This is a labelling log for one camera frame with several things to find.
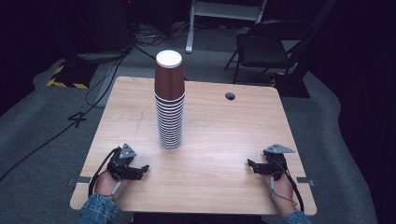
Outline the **stack of brown paper cups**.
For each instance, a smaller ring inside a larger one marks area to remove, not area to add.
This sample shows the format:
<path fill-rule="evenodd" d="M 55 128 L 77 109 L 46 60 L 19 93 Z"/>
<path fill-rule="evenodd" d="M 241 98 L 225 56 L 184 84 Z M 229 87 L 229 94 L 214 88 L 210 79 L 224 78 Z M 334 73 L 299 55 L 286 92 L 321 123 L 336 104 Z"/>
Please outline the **stack of brown paper cups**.
<path fill-rule="evenodd" d="M 182 56 L 174 50 L 156 55 L 154 96 L 161 146 L 176 149 L 182 140 L 185 79 Z"/>

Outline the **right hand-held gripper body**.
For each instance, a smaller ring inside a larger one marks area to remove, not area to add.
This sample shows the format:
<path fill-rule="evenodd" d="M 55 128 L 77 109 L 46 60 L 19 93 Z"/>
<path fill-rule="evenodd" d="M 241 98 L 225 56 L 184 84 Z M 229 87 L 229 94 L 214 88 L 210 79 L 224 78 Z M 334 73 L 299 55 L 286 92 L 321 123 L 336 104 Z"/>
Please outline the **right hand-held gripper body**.
<path fill-rule="evenodd" d="M 295 150 L 289 147 L 273 144 L 263 151 L 266 163 L 264 164 L 264 174 L 270 175 L 275 181 L 279 180 L 283 173 L 288 171 L 285 158 L 286 153 L 294 153 Z"/>

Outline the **white metal stand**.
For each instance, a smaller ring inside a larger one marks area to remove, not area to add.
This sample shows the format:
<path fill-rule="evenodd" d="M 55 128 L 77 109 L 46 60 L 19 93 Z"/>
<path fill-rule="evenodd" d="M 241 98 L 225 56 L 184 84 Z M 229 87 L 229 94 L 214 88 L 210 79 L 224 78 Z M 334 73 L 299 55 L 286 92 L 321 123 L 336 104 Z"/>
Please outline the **white metal stand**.
<path fill-rule="evenodd" d="M 222 3 L 203 2 L 191 0 L 189 31 L 185 52 L 190 54 L 193 50 L 194 21 L 197 17 L 213 17 L 222 19 L 234 19 L 243 21 L 254 21 L 258 23 L 262 20 L 267 0 L 261 0 L 255 6 L 229 5 Z"/>

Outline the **black folding chair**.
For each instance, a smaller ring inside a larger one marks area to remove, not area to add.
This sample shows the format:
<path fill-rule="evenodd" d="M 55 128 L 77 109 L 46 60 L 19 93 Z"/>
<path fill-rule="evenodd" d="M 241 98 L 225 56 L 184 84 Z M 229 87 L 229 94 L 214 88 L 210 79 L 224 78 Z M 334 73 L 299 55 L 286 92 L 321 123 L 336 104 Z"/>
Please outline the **black folding chair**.
<path fill-rule="evenodd" d="M 284 69 L 285 76 L 297 63 L 299 47 L 312 35 L 313 27 L 303 21 L 266 20 L 254 24 L 235 39 L 236 50 L 224 66 L 235 63 L 233 82 L 239 67 Z"/>

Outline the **person's left hand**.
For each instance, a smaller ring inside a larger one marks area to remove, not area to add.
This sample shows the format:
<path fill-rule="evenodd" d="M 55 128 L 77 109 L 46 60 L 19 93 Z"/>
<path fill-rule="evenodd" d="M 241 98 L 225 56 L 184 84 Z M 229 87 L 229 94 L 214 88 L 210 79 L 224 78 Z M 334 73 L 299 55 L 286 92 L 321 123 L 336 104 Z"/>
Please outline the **person's left hand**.
<path fill-rule="evenodd" d="M 110 172 L 105 171 L 98 176 L 95 182 L 94 192 L 116 201 L 129 184 L 130 182 L 127 180 L 119 181 L 114 179 Z"/>

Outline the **black equipment rack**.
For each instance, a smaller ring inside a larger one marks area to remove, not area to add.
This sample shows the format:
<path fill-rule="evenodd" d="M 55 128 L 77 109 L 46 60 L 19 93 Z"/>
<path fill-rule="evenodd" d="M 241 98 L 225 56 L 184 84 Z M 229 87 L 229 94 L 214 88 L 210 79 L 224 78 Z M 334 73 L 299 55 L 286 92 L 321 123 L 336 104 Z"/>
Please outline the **black equipment rack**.
<path fill-rule="evenodd" d="M 69 0 L 98 56 L 83 56 L 91 63 L 117 61 L 134 46 L 135 22 L 130 0 Z"/>

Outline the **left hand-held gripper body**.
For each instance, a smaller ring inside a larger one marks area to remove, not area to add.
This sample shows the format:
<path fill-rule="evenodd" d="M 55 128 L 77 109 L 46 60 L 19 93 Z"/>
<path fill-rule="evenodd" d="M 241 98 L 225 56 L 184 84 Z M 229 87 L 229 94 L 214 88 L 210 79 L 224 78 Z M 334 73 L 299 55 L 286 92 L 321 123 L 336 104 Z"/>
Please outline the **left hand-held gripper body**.
<path fill-rule="evenodd" d="M 126 174 L 138 174 L 129 166 L 135 156 L 136 152 L 128 144 L 117 147 L 113 150 L 113 155 L 106 169 L 116 180 L 123 180 Z"/>

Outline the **black stand with striped base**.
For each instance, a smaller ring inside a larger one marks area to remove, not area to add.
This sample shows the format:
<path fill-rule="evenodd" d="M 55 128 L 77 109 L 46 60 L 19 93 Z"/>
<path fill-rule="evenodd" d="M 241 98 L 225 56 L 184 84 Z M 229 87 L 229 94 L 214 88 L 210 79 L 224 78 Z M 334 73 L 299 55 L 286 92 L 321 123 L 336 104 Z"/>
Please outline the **black stand with striped base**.
<path fill-rule="evenodd" d="M 293 67 L 284 75 L 275 75 L 275 87 L 280 96 L 309 98 L 309 92 L 304 84 L 304 76 L 308 72 L 311 63 L 318 54 L 318 32 L 326 21 L 338 0 L 312 0 L 322 2 L 315 11 L 315 18 L 311 22 L 313 31 L 309 37 L 301 43 L 295 51 Z"/>

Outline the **grey metal table bracket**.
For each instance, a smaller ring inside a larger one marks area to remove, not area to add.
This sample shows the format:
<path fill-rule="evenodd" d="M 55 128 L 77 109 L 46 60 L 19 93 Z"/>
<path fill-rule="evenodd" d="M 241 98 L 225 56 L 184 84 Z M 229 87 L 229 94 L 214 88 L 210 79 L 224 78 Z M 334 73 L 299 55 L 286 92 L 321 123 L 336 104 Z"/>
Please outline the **grey metal table bracket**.
<path fill-rule="evenodd" d="M 315 182 L 307 177 L 296 177 L 296 179 L 297 179 L 298 183 L 305 183 L 311 187 L 315 186 Z"/>
<path fill-rule="evenodd" d="M 69 178 L 67 185 L 76 186 L 78 184 L 90 184 L 92 179 L 89 176 L 79 176 L 76 178 Z"/>

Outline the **black yellow striped base plate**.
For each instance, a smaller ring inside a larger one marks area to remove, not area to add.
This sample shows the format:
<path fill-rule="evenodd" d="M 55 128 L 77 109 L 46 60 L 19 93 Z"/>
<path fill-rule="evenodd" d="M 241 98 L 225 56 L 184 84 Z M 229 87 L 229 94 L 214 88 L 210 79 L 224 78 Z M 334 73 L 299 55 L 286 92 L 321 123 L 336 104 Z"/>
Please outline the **black yellow striped base plate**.
<path fill-rule="evenodd" d="M 97 67 L 96 63 L 75 65 L 61 62 L 50 78 L 48 86 L 88 89 Z"/>

